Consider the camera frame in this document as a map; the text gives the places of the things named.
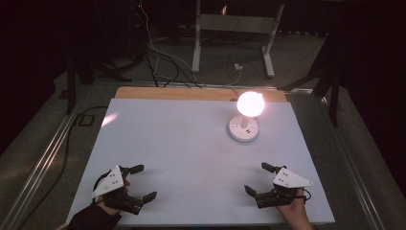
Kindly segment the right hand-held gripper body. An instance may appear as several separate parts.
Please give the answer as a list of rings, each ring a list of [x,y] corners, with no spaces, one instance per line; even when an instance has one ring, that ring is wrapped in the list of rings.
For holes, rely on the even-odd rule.
[[[297,196],[297,190],[313,186],[310,180],[290,171],[286,166],[276,167],[274,173],[274,188],[270,192],[258,194],[254,197],[257,206],[261,208],[289,205]],[[311,198],[311,193],[303,195],[304,202]]]

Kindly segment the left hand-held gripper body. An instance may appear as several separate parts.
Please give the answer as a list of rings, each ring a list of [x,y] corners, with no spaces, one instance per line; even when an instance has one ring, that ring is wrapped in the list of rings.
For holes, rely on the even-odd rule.
[[[130,196],[125,188],[124,182],[130,174],[128,169],[116,166],[101,175],[95,182],[91,197],[96,201],[101,196],[106,206],[138,215],[144,203],[141,199]]]

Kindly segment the white round power socket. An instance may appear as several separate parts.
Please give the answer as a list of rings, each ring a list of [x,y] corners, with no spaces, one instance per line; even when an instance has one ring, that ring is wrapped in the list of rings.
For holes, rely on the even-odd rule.
[[[228,133],[234,140],[248,143],[257,138],[259,125],[253,118],[238,115],[229,122]]]

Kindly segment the glowing round bulb lamp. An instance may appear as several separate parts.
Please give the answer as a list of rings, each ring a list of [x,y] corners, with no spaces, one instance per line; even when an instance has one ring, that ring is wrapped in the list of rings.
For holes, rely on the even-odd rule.
[[[242,93],[237,100],[237,110],[242,115],[241,127],[247,128],[251,118],[258,117],[264,109],[263,96],[255,91]]]

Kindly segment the person's left hand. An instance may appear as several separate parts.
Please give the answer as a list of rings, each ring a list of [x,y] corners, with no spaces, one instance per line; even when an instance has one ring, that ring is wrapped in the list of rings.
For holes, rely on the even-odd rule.
[[[103,199],[98,200],[96,202],[96,205],[101,207],[105,211],[105,213],[107,213],[110,216],[116,216],[121,212],[121,210],[119,210],[119,209],[114,209],[114,208],[106,206]]]

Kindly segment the person's right hand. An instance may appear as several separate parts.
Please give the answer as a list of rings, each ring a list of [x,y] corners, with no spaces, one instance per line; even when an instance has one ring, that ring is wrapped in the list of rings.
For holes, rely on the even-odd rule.
[[[291,230],[314,230],[306,214],[303,195],[304,190],[298,189],[298,198],[295,198],[289,205],[277,207],[277,210],[281,213]]]

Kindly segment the white table mat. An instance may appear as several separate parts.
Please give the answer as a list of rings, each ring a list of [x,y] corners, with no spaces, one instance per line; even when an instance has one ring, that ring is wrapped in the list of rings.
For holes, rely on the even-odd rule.
[[[70,212],[91,201],[99,176],[121,165],[144,165],[131,175],[129,192],[157,197],[139,215],[124,214],[122,226],[268,225],[282,222],[274,208],[258,208],[244,190],[271,190],[267,162],[285,166],[310,181],[309,219],[331,223],[334,216],[290,103],[268,103],[259,116],[259,135],[250,143],[227,131],[237,115],[233,102],[111,101],[84,170]]]

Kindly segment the wooden board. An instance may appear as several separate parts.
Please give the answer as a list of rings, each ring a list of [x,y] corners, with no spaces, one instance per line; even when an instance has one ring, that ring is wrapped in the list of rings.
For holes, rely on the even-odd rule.
[[[115,98],[235,102],[245,92],[249,89],[123,86],[117,90]]]

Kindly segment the black metal stand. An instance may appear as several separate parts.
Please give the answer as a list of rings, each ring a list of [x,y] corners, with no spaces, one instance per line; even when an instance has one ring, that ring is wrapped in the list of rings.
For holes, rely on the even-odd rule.
[[[108,77],[116,81],[130,82],[130,79],[126,79],[121,75],[115,73],[113,70],[104,67],[99,62],[96,62],[92,58],[85,54],[68,54],[66,58],[67,67],[67,100],[68,105],[66,113],[70,114],[77,103],[77,90],[76,90],[76,74],[79,72],[79,65],[85,66],[89,64],[95,69],[104,72]]]
[[[316,98],[322,98],[330,91],[328,117],[336,127],[338,126],[337,110],[341,79],[338,58],[339,46],[340,38],[338,35],[329,33],[308,73],[298,80],[278,87],[282,91],[291,91],[306,82],[318,80],[313,88],[312,95]]]

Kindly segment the white metal stand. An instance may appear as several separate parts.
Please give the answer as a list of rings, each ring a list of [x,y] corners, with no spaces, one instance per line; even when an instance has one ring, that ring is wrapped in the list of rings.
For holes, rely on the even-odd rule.
[[[192,72],[200,70],[201,44],[200,33],[202,30],[269,34],[267,43],[261,47],[263,63],[268,78],[275,77],[270,51],[279,28],[284,4],[279,4],[273,17],[257,17],[245,15],[223,15],[201,12],[201,0],[196,0],[195,13],[195,39],[192,55]]]

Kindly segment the aluminium rail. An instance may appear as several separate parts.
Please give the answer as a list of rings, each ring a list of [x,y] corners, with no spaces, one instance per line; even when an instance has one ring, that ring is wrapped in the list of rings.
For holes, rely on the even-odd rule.
[[[319,106],[327,121],[327,125],[332,133],[334,142],[338,145],[338,153],[342,158],[344,169],[350,180],[352,189],[354,190],[358,203],[362,207],[364,215],[369,223],[371,230],[386,230],[381,217],[378,215],[375,205],[372,201],[370,193],[361,178],[358,170],[355,168],[355,164],[351,158],[350,150],[347,147],[345,140],[343,139],[339,129],[332,123],[329,118],[329,103],[326,98],[319,100]]]
[[[51,192],[63,175],[60,148],[91,90],[79,89],[71,112],[65,101],[52,98],[0,157],[0,230],[18,230],[37,204],[34,198]]]

